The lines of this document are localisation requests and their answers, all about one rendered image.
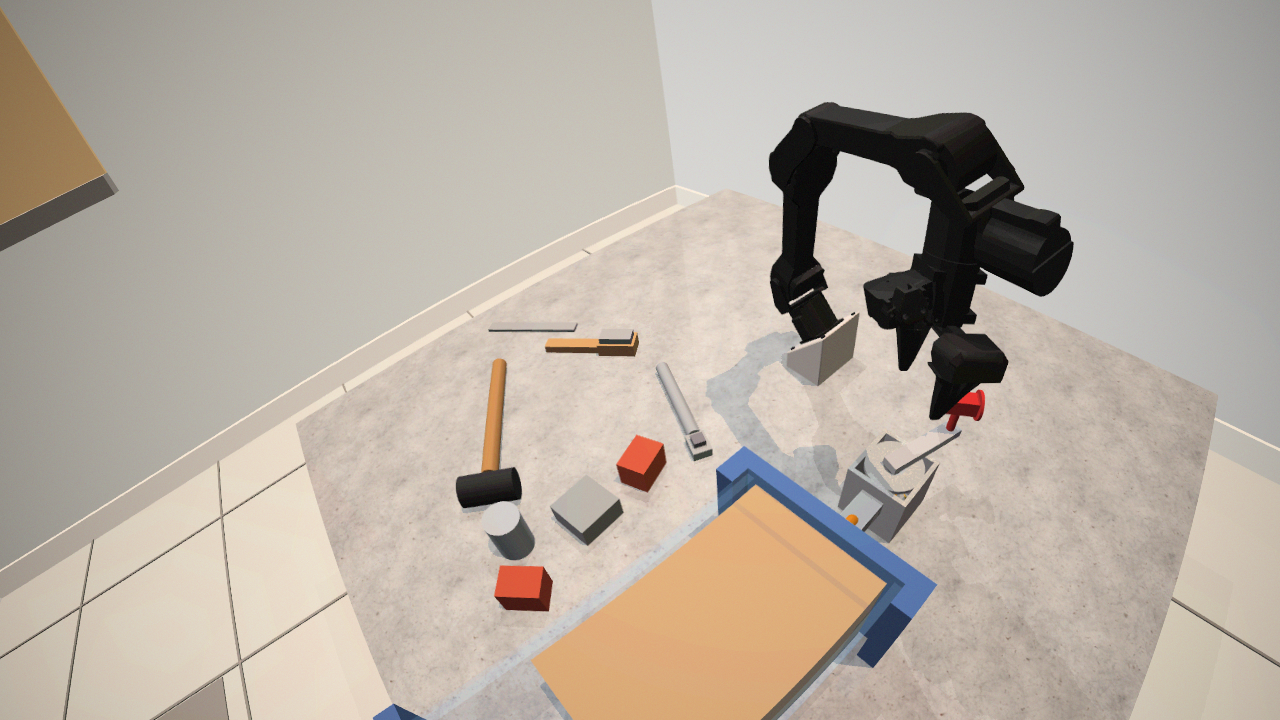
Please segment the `black mallet with wooden handle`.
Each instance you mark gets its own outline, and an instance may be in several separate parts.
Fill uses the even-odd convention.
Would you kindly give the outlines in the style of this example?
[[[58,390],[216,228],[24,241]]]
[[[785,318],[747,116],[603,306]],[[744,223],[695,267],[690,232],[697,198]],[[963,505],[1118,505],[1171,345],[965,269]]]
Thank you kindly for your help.
[[[488,397],[481,473],[457,477],[456,496],[462,509],[522,498],[516,468],[499,469],[502,414],[506,395],[506,360],[495,359]]]

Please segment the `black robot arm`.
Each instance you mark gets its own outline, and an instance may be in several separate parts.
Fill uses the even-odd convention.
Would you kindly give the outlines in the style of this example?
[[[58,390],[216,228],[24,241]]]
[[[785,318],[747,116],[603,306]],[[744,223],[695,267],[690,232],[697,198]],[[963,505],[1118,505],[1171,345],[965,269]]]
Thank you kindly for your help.
[[[931,199],[924,249],[934,256],[975,263],[1039,297],[1068,272],[1071,234],[1059,213],[1014,200],[1025,186],[980,117],[904,118],[823,102],[794,122],[769,154],[772,181],[783,192],[782,255],[771,268],[771,290],[774,307],[794,318],[800,345],[844,322],[822,293],[826,270],[813,258],[819,197],[833,179],[838,152],[893,167],[915,193]],[[965,190],[986,174],[993,181]],[[863,287],[868,314],[884,331],[942,322],[943,283],[922,275],[914,263]]]

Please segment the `blue u-shaped frame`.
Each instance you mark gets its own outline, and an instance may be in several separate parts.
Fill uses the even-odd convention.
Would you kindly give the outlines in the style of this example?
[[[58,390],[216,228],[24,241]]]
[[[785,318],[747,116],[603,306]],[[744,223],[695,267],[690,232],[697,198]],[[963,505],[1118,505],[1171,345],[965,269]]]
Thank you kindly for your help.
[[[800,505],[801,509],[812,514],[818,521],[822,521],[831,530],[835,530],[850,544],[860,550],[869,559],[874,560],[886,571],[890,571],[893,577],[897,577],[900,582],[905,583],[908,587],[913,588],[918,594],[922,594],[925,600],[938,585],[929,578],[923,575],[920,571],[915,570],[913,565],[905,562],[892,551],[884,548],[879,542],[870,538],[867,533],[855,527],[851,521],[842,518],[835,509],[823,503],[819,498],[814,497],[810,492],[806,492],[801,486],[797,486],[795,480],[788,479],[780,470],[765,462],[764,459],[756,456],[750,448],[742,446],[739,448],[737,454],[733,454],[739,462],[742,462],[746,468],[754,471],[758,477],[762,477],[767,483],[780,489],[782,495],[786,495],[794,503]]]

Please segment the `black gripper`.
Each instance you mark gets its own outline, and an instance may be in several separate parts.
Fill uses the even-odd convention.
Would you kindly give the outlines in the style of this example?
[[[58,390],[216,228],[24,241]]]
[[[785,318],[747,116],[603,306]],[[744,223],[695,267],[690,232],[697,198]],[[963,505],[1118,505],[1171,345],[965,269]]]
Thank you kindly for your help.
[[[923,320],[896,328],[899,370],[909,370],[932,328],[940,338],[931,350],[932,363],[927,363],[936,374],[929,419],[938,420],[980,383],[1001,383],[1009,359],[987,334],[961,329],[963,324],[975,325],[972,297],[975,284],[986,284],[988,274],[975,263],[952,263],[924,247],[922,251],[914,252],[913,263],[922,275],[943,283],[945,313],[941,323]]]

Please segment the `grey cylinder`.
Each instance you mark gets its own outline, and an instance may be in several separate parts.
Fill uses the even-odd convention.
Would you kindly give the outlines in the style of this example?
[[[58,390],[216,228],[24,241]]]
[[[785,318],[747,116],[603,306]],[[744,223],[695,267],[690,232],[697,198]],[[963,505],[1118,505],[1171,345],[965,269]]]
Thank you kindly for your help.
[[[483,528],[497,546],[497,550],[509,560],[529,556],[535,547],[535,538],[515,503],[500,501],[492,503],[483,514]]]

